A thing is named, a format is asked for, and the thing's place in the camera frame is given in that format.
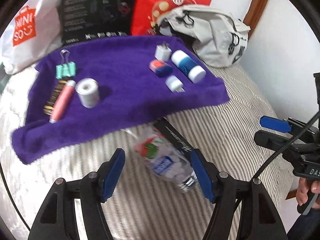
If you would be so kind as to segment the black headset box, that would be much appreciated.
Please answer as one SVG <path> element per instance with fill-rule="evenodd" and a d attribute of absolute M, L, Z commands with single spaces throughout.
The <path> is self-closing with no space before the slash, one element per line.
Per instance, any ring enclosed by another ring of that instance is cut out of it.
<path fill-rule="evenodd" d="M 130 35 L 136 0 L 61 0 L 64 45 Z"/>

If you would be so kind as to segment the black gold slim bottle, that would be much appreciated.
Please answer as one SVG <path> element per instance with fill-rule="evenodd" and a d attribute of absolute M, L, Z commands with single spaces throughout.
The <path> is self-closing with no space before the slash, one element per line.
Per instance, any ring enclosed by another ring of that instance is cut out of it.
<path fill-rule="evenodd" d="M 44 114 L 46 114 L 46 115 L 52 114 L 52 111 L 54 109 L 54 105 L 57 101 L 57 98 L 59 97 L 60 93 L 62 92 L 67 81 L 70 79 L 71 79 L 70 77 L 64 77 L 64 78 L 60 79 L 58 81 L 58 83 L 55 85 L 49 100 L 46 102 L 46 104 L 43 107 Z"/>

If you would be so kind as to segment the white tape roll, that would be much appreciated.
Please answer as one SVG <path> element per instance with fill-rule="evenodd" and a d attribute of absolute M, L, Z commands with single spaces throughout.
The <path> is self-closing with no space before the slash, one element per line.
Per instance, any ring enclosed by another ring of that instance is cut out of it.
<path fill-rule="evenodd" d="M 92 78 L 80 80 L 75 85 L 75 91 L 80 98 L 81 104 L 86 108 L 93 108 L 100 101 L 98 83 Z"/>

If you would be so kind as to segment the pink blue vaseline tin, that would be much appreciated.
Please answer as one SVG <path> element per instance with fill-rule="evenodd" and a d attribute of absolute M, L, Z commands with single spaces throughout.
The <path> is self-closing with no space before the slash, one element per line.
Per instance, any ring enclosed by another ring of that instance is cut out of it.
<path fill-rule="evenodd" d="M 149 64 L 149 68 L 158 77 L 169 76 L 173 72 L 173 67 L 161 60 L 153 60 Z"/>

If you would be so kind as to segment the brown wooden door frame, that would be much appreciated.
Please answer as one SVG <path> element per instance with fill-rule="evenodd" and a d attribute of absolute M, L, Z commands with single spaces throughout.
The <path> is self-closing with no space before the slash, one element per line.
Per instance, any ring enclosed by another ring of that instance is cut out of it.
<path fill-rule="evenodd" d="M 251 30 L 248 33 L 248 38 L 254 33 L 260 18 L 265 10 L 268 0 L 252 0 L 249 10 L 243 20 L 244 24 L 249 26 Z"/>

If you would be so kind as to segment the grey Nike waist bag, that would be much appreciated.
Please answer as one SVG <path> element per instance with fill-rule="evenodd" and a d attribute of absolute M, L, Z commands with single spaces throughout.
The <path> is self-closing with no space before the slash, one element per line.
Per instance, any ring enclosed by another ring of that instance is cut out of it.
<path fill-rule="evenodd" d="M 232 14 L 199 4 L 173 9 L 159 17 L 156 26 L 162 35 L 190 38 L 198 58 L 215 68 L 230 67 L 240 60 L 251 30 Z"/>

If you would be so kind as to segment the clear candy bottle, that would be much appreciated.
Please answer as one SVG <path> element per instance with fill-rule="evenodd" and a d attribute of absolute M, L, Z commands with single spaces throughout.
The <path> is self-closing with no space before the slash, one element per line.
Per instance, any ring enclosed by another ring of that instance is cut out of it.
<path fill-rule="evenodd" d="M 140 134 L 128 128 L 124 132 L 133 138 L 134 152 L 154 175 L 173 183 L 182 192 L 196 185 L 197 178 L 189 161 L 157 129 L 148 125 Z"/>

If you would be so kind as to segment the pink tube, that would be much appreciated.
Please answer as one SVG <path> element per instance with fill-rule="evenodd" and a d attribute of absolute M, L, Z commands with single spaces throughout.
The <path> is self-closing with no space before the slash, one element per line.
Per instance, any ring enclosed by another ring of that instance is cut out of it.
<path fill-rule="evenodd" d="M 62 117 L 65 114 L 65 111 L 67 109 L 67 106 L 68 106 L 68 104 L 74 94 L 75 84 L 76 84 L 76 82 L 74 80 L 68 80 L 66 85 L 62 89 L 59 97 L 57 98 L 57 100 L 55 102 L 54 109 L 53 109 L 52 114 L 49 119 L 49 122 L 51 124 L 62 119 Z"/>

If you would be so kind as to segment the white blue cream bottle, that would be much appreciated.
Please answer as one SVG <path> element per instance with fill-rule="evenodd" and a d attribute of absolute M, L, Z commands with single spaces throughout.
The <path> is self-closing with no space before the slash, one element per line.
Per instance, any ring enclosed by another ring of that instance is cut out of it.
<path fill-rule="evenodd" d="M 177 50 L 171 55 L 173 64 L 192 82 L 200 82 L 206 71 L 182 50 Z"/>

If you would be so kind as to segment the white USB wall charger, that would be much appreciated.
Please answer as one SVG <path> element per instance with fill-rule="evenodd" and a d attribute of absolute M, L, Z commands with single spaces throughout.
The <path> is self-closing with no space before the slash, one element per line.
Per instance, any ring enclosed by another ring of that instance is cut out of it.
<path fill-rule="evenodd" d="M 167 62 L 170 59 L 171 54 L 172 50 L 169 48 L 167 42 L 157 45 L 155 50 L 155 58 L 157 60 Z"/>

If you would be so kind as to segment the purple towel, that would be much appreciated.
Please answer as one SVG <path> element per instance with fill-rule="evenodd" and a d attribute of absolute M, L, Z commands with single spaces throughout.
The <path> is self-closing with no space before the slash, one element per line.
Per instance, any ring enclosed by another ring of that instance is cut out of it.
<path fill-rule="evenodd" d="M 166 36 L 110 37 L 70 46 L 70 58 L 76 64 L 75 81 L 97 81 L 100 101 L 87 109 L 73 95 L 65 115 L 54 124 L 43 108 L 57 84 L 55 67 L 61 56 L 54 51 L 43 58 L 36 66 L 39 74 L 28 95 L 25 124 L 12 133 L 12 148 L 20 161 L 30 164 L 65 146 L 229 100 L 223 80 L 211 72 L 200 82 L 192 83 L 179 69 L 174 69 L 184 92 L 172 93 L 165 80 L 149 68 L 156 46 L 161 43 L 167 43 L 174 51 L 185 50 L 181 39 Z"/>

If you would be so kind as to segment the white Miniso plastic bag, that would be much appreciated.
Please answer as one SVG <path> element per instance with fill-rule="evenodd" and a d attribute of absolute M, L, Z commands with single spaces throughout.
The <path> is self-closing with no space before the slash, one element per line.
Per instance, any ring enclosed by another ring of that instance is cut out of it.
<path fill-rule="evenodd" d="M 1 36 L 1 63 L 14 75 L 62 46 L 61 0 L 28 0 Z"/>

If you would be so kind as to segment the green binder clip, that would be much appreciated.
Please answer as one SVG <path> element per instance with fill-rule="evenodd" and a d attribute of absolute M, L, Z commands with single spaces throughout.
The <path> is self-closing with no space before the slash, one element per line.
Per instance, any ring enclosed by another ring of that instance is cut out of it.
<path fill-rule="evenodd" d="M 70 52 L 67 49 L 60 51 L 61 63 L 56 65 L 56 78 L 58 80 L 65 77 L 76 76 L 76 64 L 73 61 L 69 61 Z"/>

